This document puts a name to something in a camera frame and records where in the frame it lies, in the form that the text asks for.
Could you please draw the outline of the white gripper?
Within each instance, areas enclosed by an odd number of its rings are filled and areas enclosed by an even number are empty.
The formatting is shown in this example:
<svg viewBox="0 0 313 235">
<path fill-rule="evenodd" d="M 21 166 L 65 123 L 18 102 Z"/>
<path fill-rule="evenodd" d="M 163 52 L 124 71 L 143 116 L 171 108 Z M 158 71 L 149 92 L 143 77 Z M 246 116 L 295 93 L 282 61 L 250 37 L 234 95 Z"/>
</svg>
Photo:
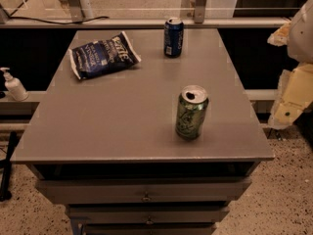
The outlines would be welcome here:
<svg viewBox="0 0 313 235">
<path fill-rule="evenodd" d="M 288 43 L 288 55 L 301 62 L 292 71 L 283 70 L 278 94 L 272 106 L 268 125 L 276 130 L 291 126 L 313 102 L 313 0 L 307 2 L 292 18 L 267 39 L 281 47 Z"/>
</svg>

